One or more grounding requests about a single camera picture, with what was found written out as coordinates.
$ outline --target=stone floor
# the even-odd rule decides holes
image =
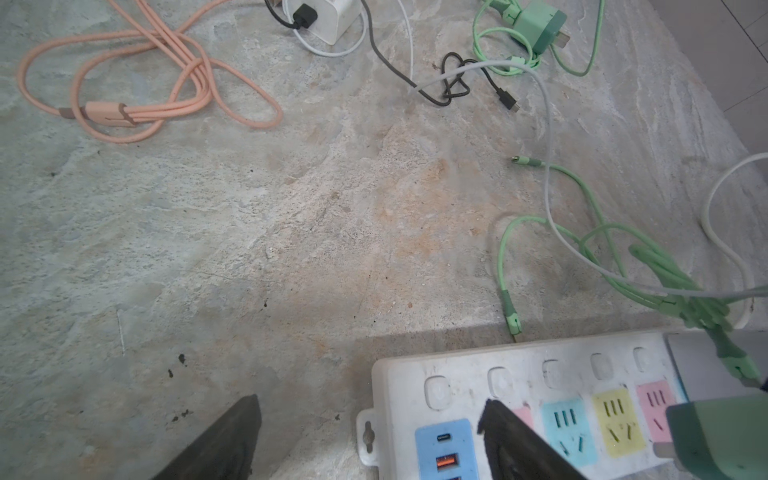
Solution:
[[[152,2],[170,25],[203,3]],[[470,53],[476,2],[406,3],[416,78],[435,75],[448,51]],[[584,65],[597,1],[552,3],[569,15],[566,60]],[[371,8],[382,51],[405,69],[397,4]],[[509,341],[498,238],[511,217],[542,212],[543,172],[508,161],[544,149],[530,78],[498,79],[520,99],[517,114],[474,74],[468,97],[436,108],[406,97],[367,43],[319,58],[260,2],[235,0],[190,34],[270,92],[283,123],[251,131],[211,104],[139,144],[103,144],[29,105],[15,67],[41,41],[124,21],[97,0],[6,0],[0,15],[0,477],[149,478],[257,393],[253,478],[375,478],[356,456],[354,418],[372,405],[376,359]],[[539,70],[557,162],[703,285],[738,288],[697,215],[746,150],[646,0],[608,2],[605,15],[590,75],[565,74],[549,53]],[[98,51],[44,56],[30,88],[65,104],[72,74]],[[177,74],[156,52],[113,61],[81,98],[159,101]],[[218,78],[236,110],[271,115],[235,78]],[[755,172],[724,184],[713,224],[765,283],[768,190]],[[585,233],[577,188],[557,179],[552,197],[556,220]],[[626,252],[629,240],[619,244]],[[543,227],[513,235],[507,269],[521,341],[675,324],[615,293]],[[631,273],[653,281],[636,264]],[[763,301],[755,317],[766,326]],[[678,477],[688,478],[671,467],[635,475]]]

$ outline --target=white charger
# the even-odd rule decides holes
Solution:
[[[308,30],[328,45],[334,45],[362,11],[359,0],[291,0],[284,3],[283,10],[293,18],[302,4],[317,12],[317,20]]]

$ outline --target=pink outlet panel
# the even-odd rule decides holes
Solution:
[[[638,386],[637,398],[640,400],[640,407],[650,430],[651,441],[671,442],[672,434],[667,424],[667,407],[675,405],[677,400],[667,380]]]
[[[512,413],[518,416],[520,420],[525,422],[526,425],[531,427],[531,430],[534,432],[536,431],[536,428],[533,426],[533,416],[531,415],[531,407],[525,406],[521,407],[519,409],[512,410]]]

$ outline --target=green charger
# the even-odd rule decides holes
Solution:
[[[531,0],[525,8],[509,0],[493,0],[491,7],[502,14],[502,20],[524,36],[536,55],[543,54],[549,45],[563,48],[571,38],[560,29],[567,15],[541,0]]]
[[[667,408],[673,443],[654,444],[656,455],[700,480],[768,478],[768,393],[682,403]]]

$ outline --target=blue outlet panel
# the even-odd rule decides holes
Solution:
[[[416,454],[421,480],[478,480],[475,441],[469,420],[438,423],[416,430]],[[438,460],[450,458],[455,464],[438,468]]]
[[[571,465],[578,468],[598,462],[583,400],[545,403],[541,417],[549,445]]]

